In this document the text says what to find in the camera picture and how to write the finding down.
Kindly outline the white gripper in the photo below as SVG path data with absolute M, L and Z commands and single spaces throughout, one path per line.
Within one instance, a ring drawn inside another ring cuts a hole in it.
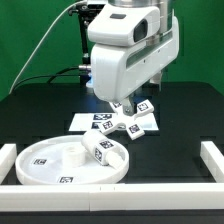
M 159 43 L 148 46 L 146 41 L 130 47 L 96 44 L 91 54 L 91 72 L 95 95 L 104 101 L 121 102 L 123 113 L 131 115 L 126 97 L 150 80 L 160 85 L 164 69 L 178 55 L 179 24 L 172 18 L 172 29 Z

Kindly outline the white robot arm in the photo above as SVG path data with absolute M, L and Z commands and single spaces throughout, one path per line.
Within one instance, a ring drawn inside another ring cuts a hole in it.
M 132 94 L 148 81 L 159 83 L 178 55 L 172 1 L 108 0 L 88 27 L 94 93 L 121 104 L 128 116 L 135 113 Z

